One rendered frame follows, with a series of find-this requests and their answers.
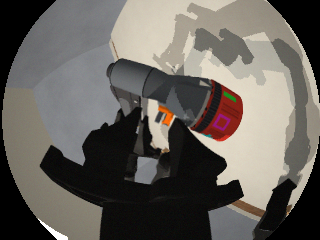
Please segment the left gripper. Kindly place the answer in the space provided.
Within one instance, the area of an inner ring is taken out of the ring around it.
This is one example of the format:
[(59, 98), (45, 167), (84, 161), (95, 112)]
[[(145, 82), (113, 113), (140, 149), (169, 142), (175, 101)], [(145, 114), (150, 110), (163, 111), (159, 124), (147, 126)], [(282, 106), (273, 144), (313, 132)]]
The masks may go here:
[[(117, 111), (116, 121), (124, 119), (123, 109), (119, 109)], [(144, 119), (141, 120), (139, 133), (136, 133), (135, 139), (133, 139), (133, 143), (131, 145), (131, 152), (129, 152), (128, 161), (135, 161), (137, 157), (151, 157), (151, 159), (159, 159), (161, 148), (153, 148), (151, 145), (152, 141), (152, 133), (149, 131), (149, 116), (145, 115)], [(113, 123), (113, 124), (115, 124)], [(133, 153), (135, 152), (135, 153)], [(145, 155), (147, 153), (147, 155)]]

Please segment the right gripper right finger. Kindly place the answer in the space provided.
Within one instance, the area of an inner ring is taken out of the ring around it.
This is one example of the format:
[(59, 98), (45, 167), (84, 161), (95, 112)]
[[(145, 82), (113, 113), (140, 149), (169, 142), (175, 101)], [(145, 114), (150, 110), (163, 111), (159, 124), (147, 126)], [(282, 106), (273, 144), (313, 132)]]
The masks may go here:
[(217, 188), (217, 176), (227, 168), (227, 161), (205, 147), (177, 117), (168, 131), (168, 145), (169, 176), (207, 177), (211, 179), (213, 189)]

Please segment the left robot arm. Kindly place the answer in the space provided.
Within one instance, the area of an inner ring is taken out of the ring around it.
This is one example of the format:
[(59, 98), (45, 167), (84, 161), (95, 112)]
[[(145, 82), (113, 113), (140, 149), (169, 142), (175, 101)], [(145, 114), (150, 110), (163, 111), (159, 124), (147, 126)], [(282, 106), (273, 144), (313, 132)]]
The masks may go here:
[[(137, 159), (135, 161), (128, 161), (127, 164), (127, 173), (125, 173), (125, 179), (124, 180), (131, 180), (135, 181), (135, 173), (137, 171)], [(156, 175), (153, 177), (152, 183), (155, 183), (156, 180), (161, 179), (161, 177), (167, 177), (169, 176), (169, 164), (171, 164), (171, 157), (169, 157), (169, 152), (163, 152), (161, 153), (159, 159), (157, 159), (157, 165), (156, 165)], [(163, 168), (163, 169), (161, 169)]]

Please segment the grey hose nozzle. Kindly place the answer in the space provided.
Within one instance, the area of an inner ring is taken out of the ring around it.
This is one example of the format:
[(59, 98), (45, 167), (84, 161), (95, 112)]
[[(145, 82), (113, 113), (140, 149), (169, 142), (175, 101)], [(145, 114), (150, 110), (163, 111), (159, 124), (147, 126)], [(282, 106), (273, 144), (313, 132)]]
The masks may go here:
[(127, 59), (109, 64), (107, 77), (124, 116), (136, 107), (143, 108), (139, 125), (144, 116), (148, 116), (148, 99), (157, 100), (159, 104), (155, 123), (160, 124), (165, 113), (161, 124), (169, 127), (175, 115), (191, 131), (216, 141), (231, 137), (243, 119), (241, 97), (212, 79), (168, 75), (151, 65)]

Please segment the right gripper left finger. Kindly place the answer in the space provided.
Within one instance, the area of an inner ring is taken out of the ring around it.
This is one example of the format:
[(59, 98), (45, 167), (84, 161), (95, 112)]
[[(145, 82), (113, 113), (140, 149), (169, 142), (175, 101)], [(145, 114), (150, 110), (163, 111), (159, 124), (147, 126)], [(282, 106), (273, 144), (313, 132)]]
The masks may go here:
[(89, 133), (83, 143), (84, 172), (115, 183), (124, 180), (132, 137), (135, 137), (141, 111), (143, 108), (136, 107), (117, 123)]

